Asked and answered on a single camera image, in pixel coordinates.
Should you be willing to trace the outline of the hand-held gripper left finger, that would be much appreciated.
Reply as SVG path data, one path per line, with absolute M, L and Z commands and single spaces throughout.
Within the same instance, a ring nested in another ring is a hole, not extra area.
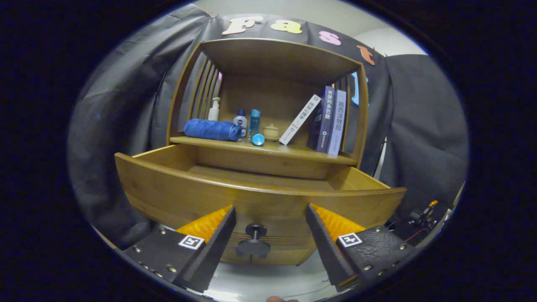
M 202 293 L 209 288 L 235 225 L 235 208 L 229 205 L 182 230 L 155 229 L 123 252 L 157 277 Z

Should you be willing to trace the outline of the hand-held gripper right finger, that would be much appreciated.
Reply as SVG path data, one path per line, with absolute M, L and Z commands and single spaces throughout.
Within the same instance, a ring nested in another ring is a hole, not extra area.
M 328 280 L 338 292 L 376 285 L 416 252 L 413 245 L 384 226 L 347 232 L 332 239 L 314 204 L 307 205 L 305 219 Z

